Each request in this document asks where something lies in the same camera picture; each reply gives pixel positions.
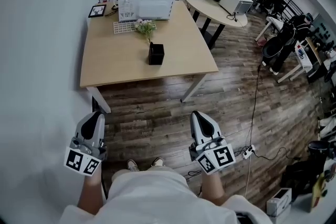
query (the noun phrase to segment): table leg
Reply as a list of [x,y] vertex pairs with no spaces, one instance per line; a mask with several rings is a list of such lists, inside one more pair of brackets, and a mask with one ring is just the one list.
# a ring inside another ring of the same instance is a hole
[[101,106],[101,108],[106,113],[111,113],[110,106],[106,103],[104,97],[101,95],[97,87],[87,87],[88,91],[92,94],[93,98],[97,101],[97,103]]
[[186,102],[194,94],[194,92],[198,89],[198,87],[201,86],[201,84],[205,80],[205,76],[206,74],[195,76],[194,83],[190,86],[190,88],[185,92],[185,94],[181,98],[182,103]]
[[305,71],[304,68],[302,68],[299,72],[297,72],[293,77],[289,78],[290,81],[293,81],[294,78],[301,75]]
[[210,22],[211,22],[211,19],[207,18],[201,30],[202,36],[204,36],[204,33],[206,29],[208,28]]
[[195,22],[197,21],[198,16],[199,16],[199,12],[195,10],[194,15],[193,15],[193,19]]
[[255,39],[255,41],[258,41],[258,39],[263,35],[263,33],[267,30],[268,27],[270,27],[270,25],[272,24],[272,22],[269,22],[264,29],[260,32],[259,36],[257,36],[257,38]]
[[217,40],[217,38],[219,37],[219,35],[221,34],[221,32],[223,31],[225,25],[222,25],[220,24],[219,27],[217,28],[215,34],[212,36],[209,44],[208,44],[208,47],[209,47],[209,50],[212,50],[214,47],[215,47],[215,42]]
[[286,75],[284,75],[281,79],[278,80],[278,83],[284,81],[285,79],[287,79],[289,76],[291,76],[292,74],[294,74],[296,71],[298,71],[300,69],[301,65],[298,64],[296,67],[294,67],[291,71],[289,71]]

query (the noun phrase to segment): sneaker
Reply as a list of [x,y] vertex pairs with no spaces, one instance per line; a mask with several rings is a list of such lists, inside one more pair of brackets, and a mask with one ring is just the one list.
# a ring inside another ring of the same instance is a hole
[[127,161],[127,169],[129,171],[132,171],[132,172],[138,172],[139,171],[139,168],[138,168],[136,162],[132,159],[129,159]]
[[164,166],[163,165],[163,158],[156,158],[153,163],[152,163],[152,166]]
[[276,76],[279,74],[279,72],[274,72],[273,69],[272,69],[272,67],[269,68],[269,71],[270,71],[271,73],[273,73],[274,75],[276,75]]

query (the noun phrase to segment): white table leg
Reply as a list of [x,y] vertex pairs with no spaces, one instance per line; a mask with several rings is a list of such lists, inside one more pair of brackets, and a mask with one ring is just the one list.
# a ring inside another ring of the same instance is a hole
[[264,29],[260,32],[259,36],[257,36],[257,38],[255,39],[255,41],[258,41],[258,39],[264,34],[264,32],[267,30],[268,27],[270,27],[270,25],[272,24],[272,22],[269,22]]
[[205,80],[206,74],[197,75],[197,77],[194,80],[194,83],[190,86],[190,88],[185,92],[183,97],[181,98],[182,102],[186,102],[198,89],[198,87],[201,86],[203,81]]
[[97,87],[87,87],[88,91],[92,94],[93,98],[97,101],[97,103],[101,106],[101,108],[106,113],[111,113],[111,109],[109,105],[106,103],[104,97],[101,95]]
[[297,72],[293,77],[289,78],[290,81],[293,81],[294,78],[301,75],[305,71],[304,68],[302,68],[299,72]]
[[292,74],[294,74],[296,71],[298,71],[300,69],[301,65],[298,64],[296,67],[294,67],[291,71],[289,71],[286,75],[284,75],[281,79],[278,80],[278,83],[284,81],[285,79],[287,79],[289,76],[291,76]]

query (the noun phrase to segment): shoe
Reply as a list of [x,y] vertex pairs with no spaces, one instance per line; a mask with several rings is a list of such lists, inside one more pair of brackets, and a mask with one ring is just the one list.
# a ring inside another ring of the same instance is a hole
[[270,71],[271,73],[273,73],[274,75],[276,75],[276,76],[279,74],[279,72],[274,72],[273,69],[272,69],[272,67],[269,68],[269,71]]
[[152,163],[152,166],[164,166],[163,165],[163,158],[156,158],[153,163]]
[[132,171],[132,172],[138,172],[139,171],[139,168],[138,168],[136,162],[132,159],[129,159],[127,161],[127,169],[129,171]]

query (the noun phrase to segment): white shirt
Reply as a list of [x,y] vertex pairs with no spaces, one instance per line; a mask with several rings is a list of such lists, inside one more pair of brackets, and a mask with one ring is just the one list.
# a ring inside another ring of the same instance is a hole
[[267,215],[242,196],[232,196],[221,207],[197,198],[183,176],[168,171],[126,173],[117,177],[106,204],[93,216],[68,206],[61,224],[239,224],[235,211],[257,224],[271,224]]
[[336,51],[332,50],[330,53],[330,58],[325,60],[323,63],[324,63],[324,66],[325,68],[329,71],[330,69],[330,65],[332,62],[336,61]]

